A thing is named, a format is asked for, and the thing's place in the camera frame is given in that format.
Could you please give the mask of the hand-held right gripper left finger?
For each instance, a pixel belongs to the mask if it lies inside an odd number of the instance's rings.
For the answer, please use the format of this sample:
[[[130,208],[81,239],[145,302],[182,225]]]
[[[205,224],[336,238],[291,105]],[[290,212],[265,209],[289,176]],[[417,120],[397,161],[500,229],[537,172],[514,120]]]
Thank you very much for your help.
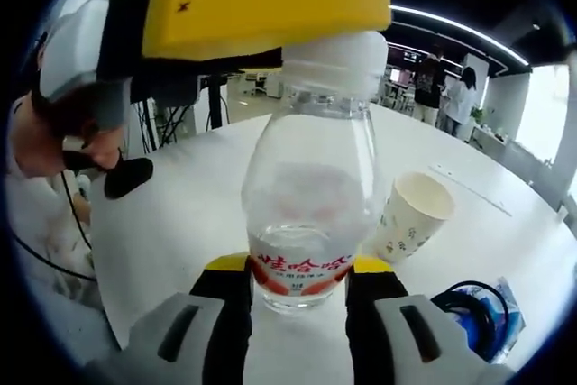
[[[241,384],[252,334],[249,255],[209,262],[188,293],[141,317],[124,352],[138,384]]]

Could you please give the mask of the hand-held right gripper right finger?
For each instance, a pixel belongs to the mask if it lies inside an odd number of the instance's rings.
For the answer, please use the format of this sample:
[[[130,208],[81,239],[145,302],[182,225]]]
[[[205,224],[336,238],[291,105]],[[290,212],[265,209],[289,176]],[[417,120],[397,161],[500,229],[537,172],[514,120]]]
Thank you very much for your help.
[[[356,384],[505,384],[507,366],[482,359],[465,330],[393,269],[358,257],[346,273],[345,330]]]

